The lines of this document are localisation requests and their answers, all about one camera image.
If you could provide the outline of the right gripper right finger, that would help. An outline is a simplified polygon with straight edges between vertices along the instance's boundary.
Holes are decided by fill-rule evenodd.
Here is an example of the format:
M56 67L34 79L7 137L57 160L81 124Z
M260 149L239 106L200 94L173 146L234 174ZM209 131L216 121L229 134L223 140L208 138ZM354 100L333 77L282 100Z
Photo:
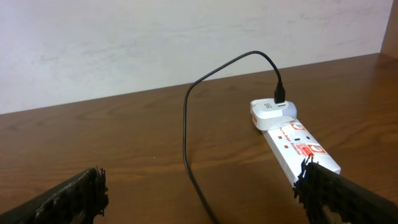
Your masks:
M304 159L293 185L310 223L397 223L397 204Z

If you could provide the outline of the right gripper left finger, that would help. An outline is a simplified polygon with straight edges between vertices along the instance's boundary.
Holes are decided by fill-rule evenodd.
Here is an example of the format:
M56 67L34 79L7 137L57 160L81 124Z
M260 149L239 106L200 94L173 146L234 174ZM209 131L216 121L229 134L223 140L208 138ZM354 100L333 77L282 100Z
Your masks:
M3 224L93 223L109 197L106 171L90 168L1 214Z

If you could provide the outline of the white USB charger plug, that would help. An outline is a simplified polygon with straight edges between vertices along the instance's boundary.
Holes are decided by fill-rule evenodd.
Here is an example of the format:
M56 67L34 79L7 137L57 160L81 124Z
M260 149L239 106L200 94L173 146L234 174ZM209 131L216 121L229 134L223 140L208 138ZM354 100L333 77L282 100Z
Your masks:
M290 101L275 103L272 98L254 100L250 104L252 121L260 131L281 128L297 118L297 109Z

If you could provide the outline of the white power strip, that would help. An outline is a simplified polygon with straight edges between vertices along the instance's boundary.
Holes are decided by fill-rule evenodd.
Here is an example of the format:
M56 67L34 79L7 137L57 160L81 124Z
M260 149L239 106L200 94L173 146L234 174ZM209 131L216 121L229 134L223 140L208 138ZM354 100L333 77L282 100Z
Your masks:
M341 167L297 119L281 128L264 131L263 136L290 184L298 181L302 171L301 163L306 159L336 174L341 172Z

